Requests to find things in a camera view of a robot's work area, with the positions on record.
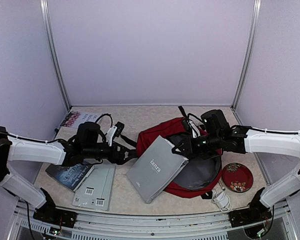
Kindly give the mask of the grey ianra book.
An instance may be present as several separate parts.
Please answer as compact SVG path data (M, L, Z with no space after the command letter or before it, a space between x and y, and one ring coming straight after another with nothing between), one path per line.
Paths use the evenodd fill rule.
M126 173L146 204L150 204L189 162L179 151L173 153L174 147L158 136Z

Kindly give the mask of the red student backpack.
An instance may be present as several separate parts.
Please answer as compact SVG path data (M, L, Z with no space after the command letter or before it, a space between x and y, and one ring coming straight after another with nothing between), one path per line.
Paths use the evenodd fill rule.
M146 149L161 136L170 141L174 146L184 136L191 136L182 124L182 119L190 119L182 106L179 107L182 117L173 118L156 126L146 129L138 134L137 141L133 141L122 135L121 138L129 145L135 147L138 158ZM207 135L204 128L198 127L201 136ZM222 174L222 150L206 152L188 159L188 163L172 182L163 190L181 198L202 197L212 198L212 189L218 183Z

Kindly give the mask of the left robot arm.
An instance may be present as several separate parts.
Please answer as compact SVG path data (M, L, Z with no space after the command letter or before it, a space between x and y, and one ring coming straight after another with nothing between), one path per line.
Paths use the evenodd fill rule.
M108 160L115 165L123 165L137 157L136 149L129 149L114 141L120 137L124 124L118 122L107 133L99 124L84 122L68 140L43 141L12 135L0 126L0 187L22 198L35 208L37 214L53 223L60 218L60 211L43 188L37 188L11 166L13 161L48 163L56 166L72 167L84 160Z

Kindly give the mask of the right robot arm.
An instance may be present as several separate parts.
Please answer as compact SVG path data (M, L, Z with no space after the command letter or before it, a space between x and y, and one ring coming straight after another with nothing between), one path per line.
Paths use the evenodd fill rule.
M300 159L300 130L274 131L251 126L230 126L220 109L213 109L201 116L207 135L184 136L172 148L172 153L189 157L216 150L246 153L270 153ZM246 218L256 222L278 201L300 190L300 163L275 183L260 189L246 210Z

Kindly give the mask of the grey barcode book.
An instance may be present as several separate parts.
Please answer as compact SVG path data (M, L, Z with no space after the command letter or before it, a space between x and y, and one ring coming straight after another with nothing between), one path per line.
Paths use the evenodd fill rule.
M97 166L75 192L72 205L98 211L108 211L115 176L114 165Z

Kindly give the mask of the white marker pen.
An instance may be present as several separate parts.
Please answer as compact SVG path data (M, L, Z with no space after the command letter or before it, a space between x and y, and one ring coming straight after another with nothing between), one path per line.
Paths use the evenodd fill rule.
M220 187L221 187L221 190L222 190L222 191L225 191L226 188L224 187L223 183L222 183L220 180L218 181L218 183L219 183L219 185L220 185Z

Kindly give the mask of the dark blue heights book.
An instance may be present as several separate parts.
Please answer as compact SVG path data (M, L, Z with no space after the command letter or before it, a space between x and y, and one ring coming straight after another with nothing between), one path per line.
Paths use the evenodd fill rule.
M75 193L94 168L91 164L77 164L70 167L50 164L45 172L59 184Z

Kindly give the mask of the red floral plate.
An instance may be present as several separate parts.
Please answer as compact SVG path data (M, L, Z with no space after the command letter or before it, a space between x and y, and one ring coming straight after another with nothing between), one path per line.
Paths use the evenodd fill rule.
M236 193L249 191L254 183L252 172L243 164L233 162L222 169L222 180L227 188Z

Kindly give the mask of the rose cover white book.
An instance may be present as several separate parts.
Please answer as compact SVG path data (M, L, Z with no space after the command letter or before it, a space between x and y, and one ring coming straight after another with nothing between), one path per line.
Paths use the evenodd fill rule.
M95 122L99 114L91 112L70 111L61 123L61 127L77 129L80 124L85 122Z

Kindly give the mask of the aluminium front rail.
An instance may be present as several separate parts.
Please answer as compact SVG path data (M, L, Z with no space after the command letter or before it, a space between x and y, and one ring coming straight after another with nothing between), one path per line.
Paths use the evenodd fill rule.
M30 240L32 236L55 240L242 240L245 230L257 223L232 227L228 214L209 212L186 215L124 215L78 210L72 228L62 226L57 235L50 234L56 225L32 218L26 205L18 203L12 215L7 240Z

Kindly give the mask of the aluminium frame right post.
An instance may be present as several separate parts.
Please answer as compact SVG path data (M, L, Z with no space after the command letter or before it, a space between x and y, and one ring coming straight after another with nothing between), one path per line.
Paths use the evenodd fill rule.
M241 96L243 94L244 85L246 82L251 57L253 54L253 47L255 43L255 37L258 29L258 23L259 23L259 17L260 17L260 11L261 11L261 0L255 0L253 2L253 11L252 11L252 17L250 22L250 28L249 28L249 34L247 39L247 46L244 54L243 59L243 65L241 68L240 76L239 76L239 82L235 91L235 95L231 104L231 109L236 112L237 108L239 106L239 102L241 99Z

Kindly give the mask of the aluminium frame post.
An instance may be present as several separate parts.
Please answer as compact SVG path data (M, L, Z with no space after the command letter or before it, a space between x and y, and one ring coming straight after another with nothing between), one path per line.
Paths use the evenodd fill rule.
M239 76L239 82L235 91L235 95L231 104L231 109L236 112L237 108L239 106L239 102L241 99L241 96L243 94L244 85L246 82L251 57L253 54L253 47L255 43L255 37L258 29L258 23L259 23L259 17L260 17L260 11L261 11L261 0L255 0L253 2L253 11L252 11L252 17L250 22L250 28L249 28L249 34L247 39L247 46L244 54L243 59L243 65L241 68L240 76Z
M50 18L49 3L47 0L40 0L40 9L41 9L43 25L47 37L47 44L48 44L57 84L61 93L61 98L65 106L65 109L69 112L70 109L72 108L72 105L62 76L62 71L61 71L57 49L56 49L54 36L53 36L53 28L52 28L52 23Z

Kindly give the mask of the aluminium frame left post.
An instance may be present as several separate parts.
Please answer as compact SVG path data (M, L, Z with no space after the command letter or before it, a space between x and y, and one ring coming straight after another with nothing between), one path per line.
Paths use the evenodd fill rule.
M72 108L72 105L62 76L62 71L61 71L57 49L56 49L54 36L53 36L53 28L52 28L52 23L50 18L49 3L47 0L40 0L40 9L41 9L43 25L47 37L47 44L48 44L57 84L61 93L61 98L65 106L65 109L69 112L70 109Z

